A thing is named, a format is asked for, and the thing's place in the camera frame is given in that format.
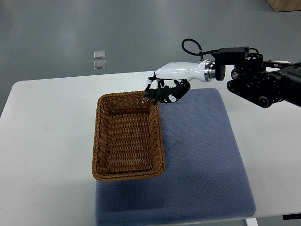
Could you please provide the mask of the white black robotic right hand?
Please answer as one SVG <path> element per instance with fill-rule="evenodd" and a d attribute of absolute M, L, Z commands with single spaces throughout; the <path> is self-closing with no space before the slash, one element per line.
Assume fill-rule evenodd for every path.
<path fill-rule="evenodd" d="M 154 71 L 147 80 L 145 91 L 169 86 L 175 87 L 173 93 L 183 97 L 190 90 L 190 80 L 210 82 L 214 78 L 215 63 L 211 60 L 201 60 L 199 63 L 171 62 Z"/>

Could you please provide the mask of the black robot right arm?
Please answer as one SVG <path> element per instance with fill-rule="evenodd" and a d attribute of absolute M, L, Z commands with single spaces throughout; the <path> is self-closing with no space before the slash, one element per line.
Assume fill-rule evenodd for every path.
<path fill-rule="evenodd" d="M 301 64 L 264 61 L 255 48 L 221 48 L 212 50 L 215 78 L 222 81 L 225 67 L 233 65 L 229 92 L 262 108 L 287 101 L 301 105 Z"/>

